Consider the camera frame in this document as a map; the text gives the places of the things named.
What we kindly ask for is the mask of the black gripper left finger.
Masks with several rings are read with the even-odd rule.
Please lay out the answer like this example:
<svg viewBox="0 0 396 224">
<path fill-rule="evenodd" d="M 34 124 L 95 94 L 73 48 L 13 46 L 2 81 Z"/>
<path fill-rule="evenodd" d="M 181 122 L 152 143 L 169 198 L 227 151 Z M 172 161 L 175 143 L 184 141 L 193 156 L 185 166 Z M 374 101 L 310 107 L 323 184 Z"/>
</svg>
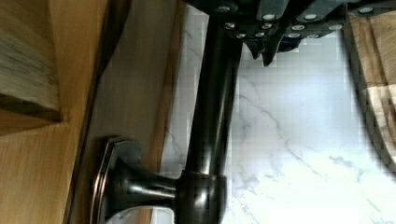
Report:
<svg viewBox="0 0 396 224">
<path fill-rule="evenodd" d="M 215 19 L 230 37 L 243 41 L 254 59 L 268 66 L 290 26 L 290 0 L 186 0 Z"/>
</svg>

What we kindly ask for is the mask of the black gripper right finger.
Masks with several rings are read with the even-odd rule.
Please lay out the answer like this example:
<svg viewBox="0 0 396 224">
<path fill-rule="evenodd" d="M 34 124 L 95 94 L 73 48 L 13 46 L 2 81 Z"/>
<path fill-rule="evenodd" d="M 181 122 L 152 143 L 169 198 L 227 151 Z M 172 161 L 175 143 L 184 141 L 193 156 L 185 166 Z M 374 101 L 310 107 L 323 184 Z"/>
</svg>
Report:
<svg viewBox="0 0 396 224">
<path fill-rule="evenodd" d="M 298 3 L 301 12 L 290 19 L 278 52 L 296 49 L 304 38 L 321 38 L 342 30 L 347 15 L 373 17 L 395 10 L 395 0 L 291 0 Z"/>
</svg>

